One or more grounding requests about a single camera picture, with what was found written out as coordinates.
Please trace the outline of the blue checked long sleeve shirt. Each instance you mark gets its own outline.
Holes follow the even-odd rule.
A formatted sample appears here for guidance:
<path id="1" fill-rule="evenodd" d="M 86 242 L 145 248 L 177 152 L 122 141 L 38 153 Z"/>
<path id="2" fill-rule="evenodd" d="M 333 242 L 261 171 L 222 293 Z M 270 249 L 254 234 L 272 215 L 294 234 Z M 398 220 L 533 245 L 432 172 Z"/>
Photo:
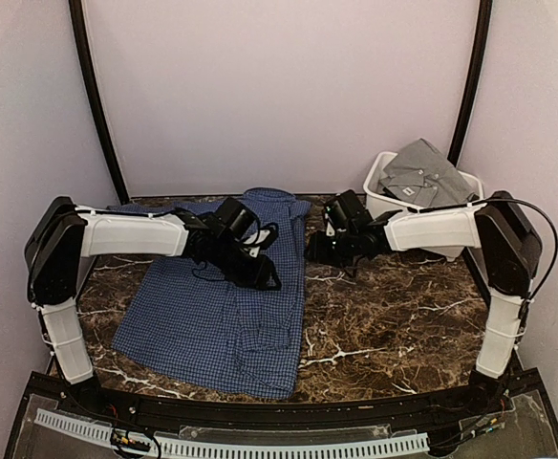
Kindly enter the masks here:
<path id="1" fill-rule="evenodd" d="M 305 306 L 309 202 L 252 188 L 240 202 L 278 238 L 267 250 L 282 283 L 264 292 L 226 282 L 214 266 L 161 257 L 148 268 L 114 335 L 128 359 L 185 383 L 265 399 L 286 399 L 297 379 Z"/>

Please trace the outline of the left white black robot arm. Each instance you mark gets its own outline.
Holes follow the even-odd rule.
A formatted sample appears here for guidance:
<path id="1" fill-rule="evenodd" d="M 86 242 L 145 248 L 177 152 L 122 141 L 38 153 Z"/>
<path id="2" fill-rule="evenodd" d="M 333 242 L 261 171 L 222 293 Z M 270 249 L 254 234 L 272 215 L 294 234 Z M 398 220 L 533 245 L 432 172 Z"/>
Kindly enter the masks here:
<path id="1" fill-rule="evenodd" d="M 106 254 L 184 257 L 215 266 L 237 287 L 277 291 L 282 283 L 265 254 L 277 237 L 276 224 L 262 226 L 234 198 L 203 214 L 185 208 L 133 213 L 55 198 L 25 245 L 27 300 L 41 318 L 64 379 L 74 384 L 72 403 L 88 417 L 108 408 L 107 394 L 89 381 L 94 367 L 77 317 L 81 259 Z"/>

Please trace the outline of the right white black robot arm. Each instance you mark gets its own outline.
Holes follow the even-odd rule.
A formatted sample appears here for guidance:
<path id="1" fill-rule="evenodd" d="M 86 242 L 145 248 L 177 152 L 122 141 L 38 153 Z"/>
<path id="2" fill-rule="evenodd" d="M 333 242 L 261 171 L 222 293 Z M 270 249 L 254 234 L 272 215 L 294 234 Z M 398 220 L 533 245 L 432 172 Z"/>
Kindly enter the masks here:
<path id="1" fill-rule="evenodd" d="M 528 206 L 498 191 L 465 204 L 396 208 L 373 216 L 348 190 L 323 206 L 326 227 L 311 235 L 305 257 L 313 263 L 355 270 L 361 259 L 391 252 L 481 250 L 490 304 L 475 370 L 499 379 L 525 333 L 530 305 L 545 283 L 536 276 L 543 242 L 524 213 Z"/>

